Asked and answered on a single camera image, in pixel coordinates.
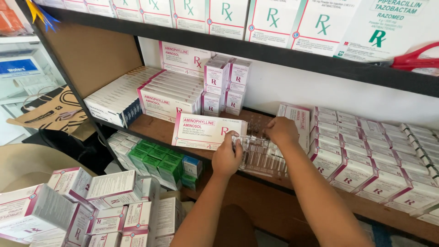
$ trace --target white wall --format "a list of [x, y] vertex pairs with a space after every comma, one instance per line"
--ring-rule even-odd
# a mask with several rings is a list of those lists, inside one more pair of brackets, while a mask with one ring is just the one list
[[[160, 67], [158, 41], [139, 42], [145, 65]], [[276, 114], [281, 101], [439, 129], [439, 98], [253, 60], [244, 106]]]

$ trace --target floor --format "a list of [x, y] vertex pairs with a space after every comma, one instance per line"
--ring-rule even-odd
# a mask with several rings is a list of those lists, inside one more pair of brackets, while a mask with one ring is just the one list
[[288, 243], [265, 234], [259, 230], [255, 230], [258, 247], [288, 247]]

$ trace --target paper bag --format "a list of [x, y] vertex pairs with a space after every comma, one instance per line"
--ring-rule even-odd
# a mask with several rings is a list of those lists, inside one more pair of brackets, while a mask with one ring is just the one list
[[[59, 114], [76, 110], [78, 112], [72, 118], [61, 120]], [[81, 141], [85, 141], [95, 131], [68, 86], [49, 102], [38, 106], [34, 110], [16, 119], [10, 118], [6, 120], [6, 122], [35, 129], [64, 131]]]

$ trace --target green medicine box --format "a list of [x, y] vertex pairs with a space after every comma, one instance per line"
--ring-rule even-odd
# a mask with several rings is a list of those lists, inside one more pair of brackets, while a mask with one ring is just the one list
[[171, 165], [177, 166], [180, 176], [184, 174], [182, 159], [176, 158], [168, 154], [163, 158], [163, 161]]
[[145, 144], [143, 144], [143, 143], [139, 143], [139, 144], [136, 145], [136, 147], [135, 147], [134, 149], [140, 150], [140, 151], [142, 151], [142, 152], [144, 152], [144, 153], [149, 153], [149, 152], [151, 152], [151, 150], [153, 150], [154, 148], [153, 148], [153, 147], [150, 147], [150, 146], [148, 146], [148, 145], [145, 145]]
[[148, 154], [145, 152], [142, 152], [138, 149], [133, 149], [131, 152], [128, 153], [128, 157], [133, 162], [133, 164], [139, 169], [141, 172], [148, 172], [148, 169], [143, 164], [142, 160], [147, 156]]
[[157, 166], [158, 164], [160, 164], [160, 160], [150, 157], [150, 156], [145, 156], [142, 159], [142, 163], [145, 165], [145, 167], [148, 169], [148, 172], [150, 174], [156, 175], [158, 177], [160, 176], [160, 173], [158, 172]]
[[160, 151], [162, 151], [164, 153], [169, 153], [169, 151], [171, 151], [170, 149], [167, 149], [167, 148], [159, 146], [159, 145], [155, 146], [154, 149], [160, 150]]
[[170, 183], [177, 184], [180, 180], [180, 173], [177, 166], [171, 165], [165, 161], [158, 164], [158, 171], [162, 178]]
[[140, 141], [140, 143], [141, 144], [144, 144], [144, 145], [146, 145], [146, 146], [150, 146], [150, 147], [152, 147], [152, 148], [154, 148], [157, 144], [155, 144], [155, 143], [152, 143], [152, 142], [148, 142], [148, 141], [146, 141], [146, 140], [142, 140], [142, 141]]
[[176, 158], [179, 158], [179, 159], [181, 159], [181, 160], [184, 158], [184, 154], [177, 153], [177, 152], [175, 152], [174, 150], [170, 150], [170, 151], [168, 152], [168, 154], [169, 154], [169, 155], [172, 155], [172, 156], [174, 156], [174, 157], [176, 157]]
[[184, 187], [195, 191], [197, 184], [198, 184], [198, 180], [192, 176], [186, 175], [184, 174], [183, 176], [181, 176], [181, 182], [183, 184]]
[[148, 155], [156, 159], [162, 160], [166, 156], [166, 153], [158, 149], [153, 149], [148, 153]]

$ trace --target hand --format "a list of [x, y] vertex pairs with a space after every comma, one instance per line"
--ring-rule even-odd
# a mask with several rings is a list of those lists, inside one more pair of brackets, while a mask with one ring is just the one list
[[232, 149], [232, 135], [239, 136], [235, 131], [229, 131], [224, 136], [224, 141], [214, 152], [212, 158], [213, 175], [229, 179], [238, 170], [242, 162], [242, 145], [237, 140], [235, 153]]
[[279, 147], [299, 143], [299, 133], [297, 132], [296, 124], [293, 120], [284, 116], [275, 117], [267, 124], [263, 131]]

